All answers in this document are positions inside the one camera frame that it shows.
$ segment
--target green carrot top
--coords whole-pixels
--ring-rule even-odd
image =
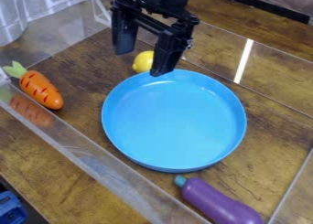
[[[23,74],[27,72],[27,69],[18,61],[12,61],[12,67],[4,66],[3,69],[10,76],[18,79],[20,79]]]

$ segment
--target transparent barrier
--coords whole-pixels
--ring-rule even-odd
[[[110,13],[105,12],[102,2],[107,0],[75,5],[75,14],[74,8],[68,13],[58,13],[54,17],[60,24],[55,23],[51,31],[47,28],[51,40],[51,35],[38,29],[52,27],[54,23],[38,20],[22,38],[0,50],[0,65],[18,60],[26,67],[32,66],[54,80],[64,94],[66,106],[59,112],[38,106],[54,125],[38,126],[18,113],[11,99],[15,95],[26,97],[19,83],[7,83],[6,78],[2,107],[149,221],[206,223],[178,201],[175,175],[135,165],[106,138],[99,117],[103,101],[111,89],[135,74],[133,60],[139,51],[153,49],[155,36],[141,31],[135,51],[117,57],[110,41]],[[82,32],[78,35],[71,35],[72,25]],[[237,94],[249,117],[248,134],[237,150],[222,162],[188,176],[202,177],[228,196],[250,205],[268,221],[312,147],[312,62],[201,23],[194,30],[193,48],[185,52],[178,67],[221,81]],[[14,129],[15,125],[2,127]]]

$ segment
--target blue plate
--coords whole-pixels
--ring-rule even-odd
[[[234,93],[184,69],[158,78],[146,72],[123,81],[107,96],[102,122],[110,141],[131,160],[171,173],[220,162],[248,127]]]

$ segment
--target blue object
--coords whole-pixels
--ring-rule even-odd
[[[102,123],[131,160],[171,173],[218,163],[248,127],[234,93],[209,76],[184,69],[157,78],[146,72],[123,81],[107,96]]]
[[[26,209],[14,193],[10,191],[0,193],[0,223],[22,224],[26,218]]]

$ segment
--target lemon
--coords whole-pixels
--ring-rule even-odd
[[[133,65],[133,69],[137,73],[146,72],[151,69],[153,54],[154,51],[145,51],[137,55]]]

